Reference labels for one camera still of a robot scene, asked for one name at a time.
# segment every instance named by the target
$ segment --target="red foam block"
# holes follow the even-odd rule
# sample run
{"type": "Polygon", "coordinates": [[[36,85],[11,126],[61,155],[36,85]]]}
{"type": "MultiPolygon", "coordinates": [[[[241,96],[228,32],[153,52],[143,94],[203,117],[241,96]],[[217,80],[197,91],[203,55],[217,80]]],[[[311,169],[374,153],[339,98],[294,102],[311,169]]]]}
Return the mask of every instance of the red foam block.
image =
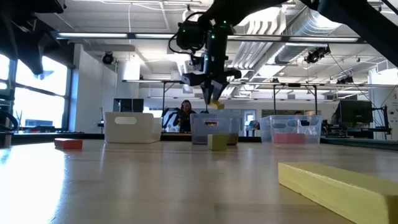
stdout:
{"type": "Polygon", "coordinates": [[[305,134],[275,133],[274,144],[305,144],[305,134]]]}
{"type": "Polygon", "coordinates": [[[61,139],[57,138],[54,140],[55,147],[60,149],[82,149],[83,140],[78,139],[61,139]]]}

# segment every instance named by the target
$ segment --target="wooden table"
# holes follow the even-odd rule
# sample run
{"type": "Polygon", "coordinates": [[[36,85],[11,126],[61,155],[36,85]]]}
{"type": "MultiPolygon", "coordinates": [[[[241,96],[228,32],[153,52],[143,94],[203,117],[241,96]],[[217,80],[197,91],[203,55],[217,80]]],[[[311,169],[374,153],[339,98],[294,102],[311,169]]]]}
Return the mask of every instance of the wooden table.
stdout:
{"type": "Polygon", "coordinates": [[[398,181],[398,153],[376,149],[32,144],[0,150],[0,223],[351,223],[280,186],[286,161],[398,181]]]}

